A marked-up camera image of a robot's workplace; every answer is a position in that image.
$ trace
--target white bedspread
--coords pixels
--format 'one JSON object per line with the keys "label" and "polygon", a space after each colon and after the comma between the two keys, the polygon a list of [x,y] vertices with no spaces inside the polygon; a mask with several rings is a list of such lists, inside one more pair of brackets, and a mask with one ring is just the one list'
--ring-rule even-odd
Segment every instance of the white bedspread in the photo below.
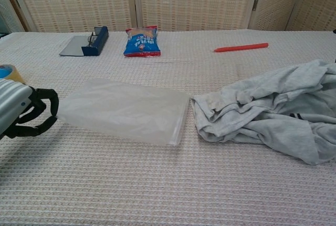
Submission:
{"label": "white bedspread", "polygon": [[[64,98],[89,78],[217,91],[265,71],[336,58],[332,32],[160,32],[161,57],[125,58],[124,32],[99,57],[60,57],[73,35],[14,33],[0,63]],[[214,53],[222,46],[269,48]],[[308,166],[262,145],[208,143],[191,108],[178,147],[101,135],[58,121],[35,138],[0,140],[0,224],[335,225],[336,162]]]}

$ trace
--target gray cloth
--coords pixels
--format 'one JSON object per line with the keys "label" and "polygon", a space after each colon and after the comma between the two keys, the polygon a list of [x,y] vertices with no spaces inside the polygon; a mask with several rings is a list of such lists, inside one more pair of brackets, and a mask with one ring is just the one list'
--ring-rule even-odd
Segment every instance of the gray cloth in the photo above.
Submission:
{"label": "gray cloth", "polygon": [[192,102],[206,141],[264,143],[310,165],[336,156],[336,64],[270,71]]}

